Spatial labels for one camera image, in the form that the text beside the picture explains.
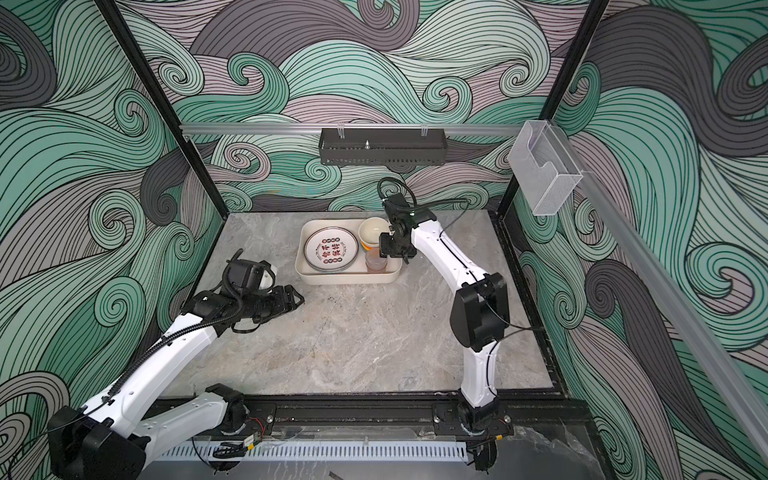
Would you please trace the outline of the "clear plastic cup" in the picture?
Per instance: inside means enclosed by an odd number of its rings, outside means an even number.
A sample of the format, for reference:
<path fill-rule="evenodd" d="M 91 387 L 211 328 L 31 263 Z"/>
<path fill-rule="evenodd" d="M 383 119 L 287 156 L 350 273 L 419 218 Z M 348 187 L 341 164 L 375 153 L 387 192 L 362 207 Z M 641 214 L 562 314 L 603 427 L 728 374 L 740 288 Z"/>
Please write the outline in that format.
<path fill-rule="evenodd" d="M 381 253 L 380 253 L 380 249 L 379 249 L 379 248 L 374 248 L 374 249 L 372 249 L 372 250 L 370 250 L 370 251 L 367 251 L 367 252 L 366 252 L 366 256 L 365 256 L 365 259 L 366 259 L 366 258 L 370 258 L 370 257 L 374 257 L 374 256 L 376 256 L 376 257 L 382 257 L 382 256 L 381 256 Z"/>

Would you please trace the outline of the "white bowl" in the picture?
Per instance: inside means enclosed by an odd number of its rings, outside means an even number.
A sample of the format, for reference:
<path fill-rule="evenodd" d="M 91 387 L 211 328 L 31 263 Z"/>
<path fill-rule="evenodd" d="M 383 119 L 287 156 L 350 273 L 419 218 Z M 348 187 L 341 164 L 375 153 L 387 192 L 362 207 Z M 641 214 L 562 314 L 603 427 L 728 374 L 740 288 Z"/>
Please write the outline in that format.
<path fill-rule="evenodd" d="M 365 219 L 358 227 L 358 238 L 361 242 L 378 243 L 382 233 L 390 233 L 390 223 L 381 217 Z"/>

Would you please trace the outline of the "pink plastic cup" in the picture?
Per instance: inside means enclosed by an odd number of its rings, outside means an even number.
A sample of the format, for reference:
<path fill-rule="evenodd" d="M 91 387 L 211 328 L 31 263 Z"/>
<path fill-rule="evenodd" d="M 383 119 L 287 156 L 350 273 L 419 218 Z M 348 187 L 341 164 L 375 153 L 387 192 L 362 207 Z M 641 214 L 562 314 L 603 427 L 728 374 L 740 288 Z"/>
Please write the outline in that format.
<path fill-rule="evenodd" d="M 382 273 L 386 271 L 388 259 L 382 257 L 370 257 L 365 259 L 368 273 Z"/>

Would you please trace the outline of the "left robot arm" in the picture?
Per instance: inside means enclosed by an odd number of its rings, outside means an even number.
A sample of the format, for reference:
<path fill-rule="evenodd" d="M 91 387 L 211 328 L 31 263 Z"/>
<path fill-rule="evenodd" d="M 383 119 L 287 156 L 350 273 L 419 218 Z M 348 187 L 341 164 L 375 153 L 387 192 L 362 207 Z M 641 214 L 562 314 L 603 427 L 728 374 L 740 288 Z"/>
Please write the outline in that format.
<path fill-rule="evenodd" d="M 276 281 L 266 261 L 228 260 L 219 283 L 195 294 L 160 338 L 83 406 L 63 407 L 46 436 L 52 473 L 60 479 L 135 479 L 153 460 L 198 434 L 239 435 L 250 420 L 244 395 L 215 384 L 181 406 L 147 413 L 160 394 L 226 331 L 254 333 L 305 302 Z M 244 329 L 239 323 L 251 321 Z"/>

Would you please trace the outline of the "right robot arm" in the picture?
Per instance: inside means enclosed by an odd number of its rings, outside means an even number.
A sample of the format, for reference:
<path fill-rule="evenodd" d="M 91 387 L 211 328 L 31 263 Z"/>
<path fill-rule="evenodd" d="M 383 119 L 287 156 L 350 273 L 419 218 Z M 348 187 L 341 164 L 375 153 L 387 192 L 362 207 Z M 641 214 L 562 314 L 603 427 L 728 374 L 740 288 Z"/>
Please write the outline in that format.
<path fill-rule="evenodd" d="M 507 282 L 472 261 L 429 208 L 401 193 L 382 204 L 390 227 L 380 235 L 381 255 L 408 261 L 421 254 L 454 291 L 449 324 L 464 349 L 458 416 L 467 430 L 484 430 L 498 411 L 496 363 L 510 326 Z"/>

